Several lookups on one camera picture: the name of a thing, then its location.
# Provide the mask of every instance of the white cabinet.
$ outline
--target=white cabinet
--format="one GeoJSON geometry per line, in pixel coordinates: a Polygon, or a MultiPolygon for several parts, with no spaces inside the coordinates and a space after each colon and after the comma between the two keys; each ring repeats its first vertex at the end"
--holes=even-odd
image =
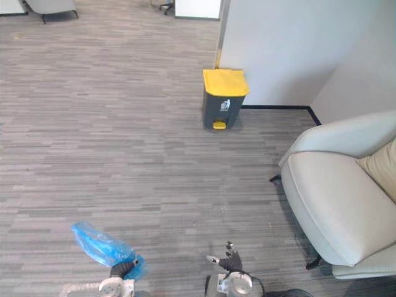
{"type": "Polygon", "coordinates": [[[176,0],[176,17],[218,19],[222,0],[176,0]]]}
{"type": "Polygon", "coordinates": [[[24,14],[26,11],[22,0],[0,0],[0,14],[24,14]]]}

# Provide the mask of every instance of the yellow lid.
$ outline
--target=yellow lid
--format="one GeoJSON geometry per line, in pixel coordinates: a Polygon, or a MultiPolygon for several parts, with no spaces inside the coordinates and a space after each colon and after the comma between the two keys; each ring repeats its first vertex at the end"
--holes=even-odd
{"type": "Polygon", "coordinates": [[[241,97],[249,93],[242,70],[204,69],[205,90],[213,96],[241,97]]]}

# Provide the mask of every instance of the beige pillow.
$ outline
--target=beige pillow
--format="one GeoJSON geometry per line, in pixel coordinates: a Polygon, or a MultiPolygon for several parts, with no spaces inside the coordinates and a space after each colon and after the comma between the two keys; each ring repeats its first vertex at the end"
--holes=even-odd
{"type": "Polygon", "coordinates": [[[396,139],[357,162],[396,203],[396,139]]]}

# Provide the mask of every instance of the floor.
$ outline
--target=floor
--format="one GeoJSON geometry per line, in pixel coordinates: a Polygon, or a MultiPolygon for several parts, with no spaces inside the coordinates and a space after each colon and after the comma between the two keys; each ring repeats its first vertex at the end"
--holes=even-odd
{"type": "Polygon", "coordinates": [[[73,239],[80,220],[145,257],[138,287],[153,297],[203,296],[204,256],[227,240],[268,291],[396,296],[394,278],[304,269],[314,251],[268,179],[314,125],[306,111],[241,110],[230,131],[202,128],[218,22],[144,0],[76,3],[79,20],[0,18],[0,296],[106,278],[73,239]]]}

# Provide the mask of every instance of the white armchair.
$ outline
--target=white armchair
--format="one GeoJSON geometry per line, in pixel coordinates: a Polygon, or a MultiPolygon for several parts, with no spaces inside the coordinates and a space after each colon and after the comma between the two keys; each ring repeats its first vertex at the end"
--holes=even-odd
{"type": "Polygon", "coordinates": [[[282,179],[299,224],[336,278],[396,275],[396,204],[356,163],[395,137],[396,110],[314,127],[271,179],[282,179]]]}
{"type": "Polygon", "coordinates": [[[47,14],[72,11],[79,18],[74,0],[26,0],[26,2],[34,12],[41,14],[44,24],[46,24],[47,14]]]}

